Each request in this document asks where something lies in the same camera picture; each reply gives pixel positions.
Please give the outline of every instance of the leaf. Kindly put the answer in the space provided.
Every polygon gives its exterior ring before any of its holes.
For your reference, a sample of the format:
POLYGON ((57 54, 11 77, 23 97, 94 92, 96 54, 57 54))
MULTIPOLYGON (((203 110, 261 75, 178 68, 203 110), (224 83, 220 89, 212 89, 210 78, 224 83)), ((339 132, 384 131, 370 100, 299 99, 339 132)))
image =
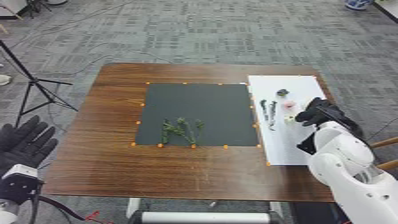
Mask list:
POLYGON ((196 128, 199 131, 201 131, 203 127, 204 127, 204 122, 197 119, 196 120, 196 128))

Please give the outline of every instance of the white paper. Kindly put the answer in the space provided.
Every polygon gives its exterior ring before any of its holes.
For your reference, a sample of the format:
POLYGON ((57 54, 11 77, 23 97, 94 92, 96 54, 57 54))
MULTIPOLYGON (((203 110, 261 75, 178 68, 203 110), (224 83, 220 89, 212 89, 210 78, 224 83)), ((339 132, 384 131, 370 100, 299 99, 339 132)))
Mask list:
POLYGON ((325 99, 323 91, 313 76, 249 76, 249 83, 256 116, 260 121, 260 131, 263 138, 263 147, 267 153, 267 160, 270 165, 308 165, 309 154, 297 148, 297 144, 309 137, 315 132, 315 127, 302 127, 295 121, 286 123, 284 116, 295 116, 306 109, 306 105, 315 97, 325 99), (277 91, 286 89, 290 94, 286 97, 277 96, 277 91), (277 102, 276 106, 276 125, 274 130, 268 128, 268 121, 265 120, 261 100, 267 100, 267 114, 270 115, 270 104, 277 102), (286 109, 283 103, 295 102, 292 109, 286 109))

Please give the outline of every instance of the tripod stand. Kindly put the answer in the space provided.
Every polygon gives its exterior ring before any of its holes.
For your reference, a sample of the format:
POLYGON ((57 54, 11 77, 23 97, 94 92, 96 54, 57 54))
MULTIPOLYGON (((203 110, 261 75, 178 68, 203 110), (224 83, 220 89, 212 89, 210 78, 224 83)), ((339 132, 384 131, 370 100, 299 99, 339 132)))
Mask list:
POLYGON ((52 81, 46 79, 39 79, 32 76, 11 50, 9 47, 4 44, 4 41, 0 40, 0 47, 4 48, 4 51, 9 55, 9 57, 13 58, 13 61, 23 71, 23 75, 29 78, 29 86, 27 86, 27 91, 25 91, 25 96, 23 96, 23 102, 21 102, 21 108, 20 108, 20 112, 18 112, 18 118, 16 118, 16 127, 20 125, 20 121, 21 121, 21 116, 30 113, 34 110, 37 110, 41 107, 45 107, 48 104, 55 103, 59 106, 66 107, 68 109, 78 111, 78 109, 71 106, 71 104, 66 102, 66 100, 57 96, 57 94, 48 90, 48 88, 41 85, 41 82, 50 82, 55 84, 62 84, 62 85, 71 85, 71 83, 68 82, 59 82, 59 81, 52 81), (30 108, 29 110, 25 110, 25 106, 27 106, 27 101, 29 101, 29 94, 30 94, 30 90, 32 87, 36 87, 39 89, 39 92, 45 95, 46 98, 46 102, 43 104, 39 104, 34 108, 30 108))

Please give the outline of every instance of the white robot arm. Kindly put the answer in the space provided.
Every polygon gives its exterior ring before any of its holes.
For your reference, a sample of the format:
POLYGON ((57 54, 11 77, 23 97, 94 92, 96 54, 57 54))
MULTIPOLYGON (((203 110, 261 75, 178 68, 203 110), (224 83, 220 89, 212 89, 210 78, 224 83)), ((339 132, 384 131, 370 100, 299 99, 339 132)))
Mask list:
POLYGON ((309 170, 331 187, 334 200, 354 224, 398 223, 398 181, 373 166, 364 142, 338 122, 320 125, 309 170))

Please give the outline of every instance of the small object on paper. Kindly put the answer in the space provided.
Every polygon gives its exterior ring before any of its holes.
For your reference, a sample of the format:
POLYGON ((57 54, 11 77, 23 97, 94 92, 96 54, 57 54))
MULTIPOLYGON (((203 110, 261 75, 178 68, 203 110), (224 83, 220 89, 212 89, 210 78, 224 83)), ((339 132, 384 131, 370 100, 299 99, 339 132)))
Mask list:
POLYGON ((261 105, 261 108, 263 108, 265 120, 268 121, 267 105, 265 105, 265 103, 267 103, 267 100, 261 100, 260 105, 261 105))
POLYGON ((290 94, 290 91, 286 89, 281 89, 277 91, 277 96, 284 97, 290 94))
POLYGON ((295 122, 295 116, 293 115, 284 116, 284 123, 290 124, 293 122, 295 122))
POLYGON ((276 129, 272 128, 272 126, 276 125, 276 113, 277 113, 277 101, 272 101, 270 104, 270 124, 268 124, 268 128, 272 131, 276 131, 276 129))
POLYGON ((290 100, 290 101, 286 101, 286 102, 283 103, 283 107, 284 107, 284 109, 292 109, 293 106, 295 106, 295 101, 293 101, 293 100, 290 100))

